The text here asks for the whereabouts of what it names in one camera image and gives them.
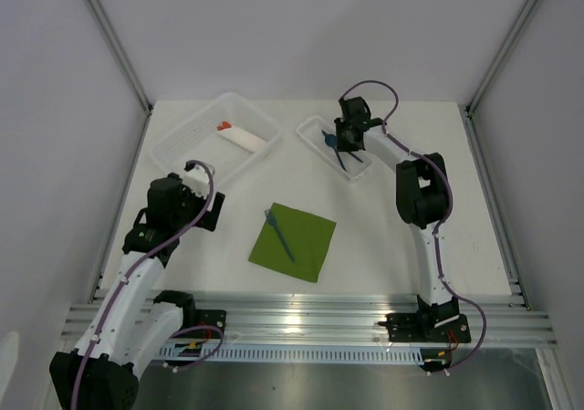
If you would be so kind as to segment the blue plastic spoon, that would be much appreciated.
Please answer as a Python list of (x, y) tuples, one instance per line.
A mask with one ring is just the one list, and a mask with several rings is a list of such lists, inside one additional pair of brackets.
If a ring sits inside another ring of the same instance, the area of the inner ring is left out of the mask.
[[(333, 152), (335, 153), (335, 155), (336, 155), (336, 157), (338, 159), (339, 164), (341, 166), (343, 166), (344, 163), (341, 160), (341, 157), (340, 157), (340, 154), (339, 154), (339, 151), (338, 151), (338, 147), (337, 147), (337, 137), (335, 135), (333, 135), (332, 133), (324, 133), (324, 141), (325, 141), (325, 144), (329, 148), (331, 148), (333, 150)], [(349, 152), (349, 155), (353, 159), (357, 160), (358, 162), (363, 163), (363, 161), (361, 160), (361, 158), (359, 156), (357, 156), (356, 154), (354, 154), (353, 152)]]

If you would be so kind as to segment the blue plastic knife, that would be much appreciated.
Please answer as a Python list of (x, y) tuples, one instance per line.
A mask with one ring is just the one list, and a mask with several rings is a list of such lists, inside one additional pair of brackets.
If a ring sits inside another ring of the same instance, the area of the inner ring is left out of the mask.
[(324, 137), (324, 142), (325, 144), (333, 150), (333, 152), (335, 153), (339, 166), (341, 167), (341, 169), (343, 171), (347, 171), (344, 162), (342, 161), (340, 155), (339, 155), (339, 151), (337, 150), (337, 137), (335, 134), (332, 133), (327, 133), (326, 131), (322, 130), (321, 131), (323, 137)]

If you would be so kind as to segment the blue plastic fork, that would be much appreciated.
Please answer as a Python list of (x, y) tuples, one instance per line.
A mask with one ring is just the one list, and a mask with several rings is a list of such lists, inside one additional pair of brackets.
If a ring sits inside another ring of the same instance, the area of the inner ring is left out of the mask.
[(275, 231), (275, 233), (276, 233), (276, 235), (277, 235), (277, 237), (278, 237), (278, 239), (279, 239), (279, 241), (280, 241), (280, 243), (281, 243), (282, 247), (284, 248), (284, 250), (285, 250), (285, 251), (286, 251), (286, 253), (287, 253), (287, 256), (289, 257), (289, 259), (290, 259), (292, 262), (295, 262), (296, 260), (295, 260), (295, 257), (294, 257), (294, 255), (293, 255), (293, 253), (292, 253), (292, 250), (291, 250), (291, 248), (289, 247), (289, 245), (288, 245), (288, 243), (287, 243), (287, 241), (286, 241), (286, 239), (285, 239), (285, 236), (284, 236), (283, 232), (281, 231), (281, 229), (280, 229), (280, 227), (279, 227), (279, 225), (278, 225), (278, 222), (277, 222), (277, 220), (276, 220), (276, 217), (275, 217), (275, 215), (274, 215), (273, 211), (272, 211), (271, 209), (266, 209), (266, 210), (264, 211), (264, 213), (265, 213), (265, 217), (266, 217), (266, 221), (267, 221), (267, 223), (268, 223), (268, 224), (269, 224), (269, 225), (270, 225), (270, 226), (273, 228), (273, 230)]

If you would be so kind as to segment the green paper napkin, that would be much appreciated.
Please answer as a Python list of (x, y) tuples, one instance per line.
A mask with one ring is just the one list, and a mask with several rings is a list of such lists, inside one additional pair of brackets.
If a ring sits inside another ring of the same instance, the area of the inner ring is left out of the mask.
[(317, 283), (337, 223), (278, 203), (273, 203), (270, 210), (294, 259), (276, 230), (265, 221), (248, 260), (291, 278)]

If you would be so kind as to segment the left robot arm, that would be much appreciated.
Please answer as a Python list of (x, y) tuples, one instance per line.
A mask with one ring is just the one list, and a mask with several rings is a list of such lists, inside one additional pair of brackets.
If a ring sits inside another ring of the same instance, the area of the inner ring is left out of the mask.
[(214, 172), (198, 161), (182, 173), (150, 183), (147, 204), (124, 238), (122, 259), (106, 297), (70, 352), (57, 352), (49, 373), (63, 409), (130, 409), (140, 379), (172, 338), (201, 333), (218, 341), (223, 329), (202, 323), (193, 295), (163, 290), (143, 321), (138, 319), (154, 283), (180, 245), (199, 227), (214, 231), (224, 195), (214, 190)]

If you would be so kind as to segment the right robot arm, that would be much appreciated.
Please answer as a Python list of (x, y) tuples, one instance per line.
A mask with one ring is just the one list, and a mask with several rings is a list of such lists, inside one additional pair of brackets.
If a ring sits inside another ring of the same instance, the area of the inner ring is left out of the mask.
[(448, 291), (441, 248), (441, 225), (451, 212), (452, 191), (443, 157), (420, 154), (389, 134), (387, 124), (371, 117), (367, 102), (339, 99), (341, 116), (334, 120), (341, 152), (368, 151), (395, 172), (396, 207), (414, 238), (420, 293), (414, 314), (390, 314), (382, 324), (392, 342), (447, 342), (460, 319), (456, 297)]

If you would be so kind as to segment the orange utensil in roll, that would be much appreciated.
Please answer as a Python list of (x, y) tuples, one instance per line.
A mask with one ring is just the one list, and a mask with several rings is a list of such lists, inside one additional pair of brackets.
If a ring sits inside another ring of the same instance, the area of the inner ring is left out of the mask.
[(218, 131), (223, 131), (223, 130), (227, 130), (227, 129), (231, 128), (231, 127), (232, 127), (232, 125), (231, 125), (230, 122), (223, 121), (219, 126), (216, 127), (216, 129)]

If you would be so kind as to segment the small white plastic tray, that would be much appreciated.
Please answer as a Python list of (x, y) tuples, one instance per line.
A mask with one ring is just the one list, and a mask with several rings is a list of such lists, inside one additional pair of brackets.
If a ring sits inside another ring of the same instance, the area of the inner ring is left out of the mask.
[(302, 122), (296, 130), (299, 139), (324, 163), (340, 174), (348, 182), (358, 181), (372, 166), (372, 159), (365, 153), (354, 153), (361, 158), (363, 163), (353, 159), (348, 152), (340, 152), (340, 157), (345, 164), (347, 171), (343, 171), (339, 166), (337, 157), (332, 149), (324, 142), (321, 131), (336, 135), (334, 123), (326, 121), (322, 117), (315, 115)]

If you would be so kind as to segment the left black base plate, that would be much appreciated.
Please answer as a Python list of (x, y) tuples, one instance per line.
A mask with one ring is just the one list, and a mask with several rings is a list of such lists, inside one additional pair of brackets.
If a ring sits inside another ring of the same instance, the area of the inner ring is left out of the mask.
[[(197, 319), (193, 324), (195, 326), (214, 326), (221, 331), (225, 330), (225, 324), (227, 319), (226, 310), (198, 310)], [(210, 329), (201, 329), (196, 331), (189, 331), (182, 335), (182, 338), (195, 339), (196, 341), (208, 341), (213, 339), (218, 339), (219, 334), (217, 331)]]

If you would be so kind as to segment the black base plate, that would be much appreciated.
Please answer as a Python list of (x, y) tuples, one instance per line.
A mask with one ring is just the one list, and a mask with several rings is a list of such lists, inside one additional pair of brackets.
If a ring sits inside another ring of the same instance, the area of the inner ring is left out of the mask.
[(468, 320), (460, 315), (439, 327), (434, 327), (418, 313), (390, 313), (378, 326), (386, 329), (391, 342), (399, 343), (470, 343), (472, 340)]
[[(221, 331), (225, 330), (225, 324), (227, 319), (226, 310), (198, 310), (197, 319), (193, 324), (195, 326), (214, 326)], [(218, 339), (219, 334), (217, 331), (210, 329), (201, 329), (196, 331), (189, 331), (182, 335), (182, 338), (195, 339), (196, 341), (208, 341), (213, 339)]]

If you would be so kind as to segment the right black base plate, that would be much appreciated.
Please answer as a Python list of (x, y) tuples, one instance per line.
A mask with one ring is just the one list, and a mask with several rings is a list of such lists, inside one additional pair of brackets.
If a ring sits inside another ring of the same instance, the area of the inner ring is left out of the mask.
[(468, 320), (460, 315), (439, 327), (434, 327), (418, 313), (390, 313), (378, 326), (386, 329), (391, 342), (399, 343), (470, 343), (472, 340)]

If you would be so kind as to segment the left aluminium frame post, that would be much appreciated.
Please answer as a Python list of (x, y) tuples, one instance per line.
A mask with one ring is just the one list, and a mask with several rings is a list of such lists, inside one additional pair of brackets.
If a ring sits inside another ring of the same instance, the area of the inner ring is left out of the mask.
[(153, 109), (151, 101), (148, 99), (134, 66), (124, 48), (115, 26), (102, 4), (101, 0), (82, 0), (90, 16), (92, 17), (97, 30), (101, 34), (109, 52), (112, 56), (121, 76), (127, 83), (130, 92), (140, 105), (141, 110), (149, 116)]

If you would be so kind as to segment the aluminium frame post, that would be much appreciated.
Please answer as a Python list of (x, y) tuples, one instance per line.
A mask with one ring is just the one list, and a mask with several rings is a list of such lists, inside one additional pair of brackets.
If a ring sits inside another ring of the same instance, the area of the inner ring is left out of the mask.
[(82, 0), (90, 16), (92, 17), (97, 30), (101, 34), (109, 52), (112, 56), (121, 76), (127, 83), (130, 92), (140, 105), (141, 110), (149, 116), (153, 109), (151, 101), (148, 99), (134, 66), (124, 48), (115, 26), (102, 4), (101, 0)]
[(469, 103), (465, 106), (466, 115), (470, 119), (475, 116), (486, 95), (495, 85), (495, 82), (506, 67), (507, 61), (512, 57), (521, 38), (526, 33), (527, 28), (535, 18), (543, 2), (544, 0), (525, 0), (520, 6), (485, 75), (482, 77)]

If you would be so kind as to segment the aluminium front rail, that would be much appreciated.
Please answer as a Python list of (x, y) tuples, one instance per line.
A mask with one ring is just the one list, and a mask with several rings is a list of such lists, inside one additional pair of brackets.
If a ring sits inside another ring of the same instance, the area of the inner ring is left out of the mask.
[[(227, 338), (242, 344), (371, 346), (388, 340), (380, 321), (416, 309), (413, 295), (249, 294), (196, 291), (200, 310), (225, 310)], [(479, 296), (462, 304), (473, 338), (486, 348), (552, 348), (550, 318), (518, 294)]]

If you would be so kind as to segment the right aluminium frame post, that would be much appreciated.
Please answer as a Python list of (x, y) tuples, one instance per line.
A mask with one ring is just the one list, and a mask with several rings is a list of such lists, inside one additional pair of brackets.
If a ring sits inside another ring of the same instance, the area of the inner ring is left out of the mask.
[(486, 95), (495, 85), (495, 82), (506, 67), (507, 61), (512, 57), (521, 38), (526, 33), (527, 28), (535, 18), (543, 2), (544, 0), (525, 0), (520, 6), (485, 75), (482, 77), (469, 103), (465, 106), (466, 115), (470, 119), (475, 116)]

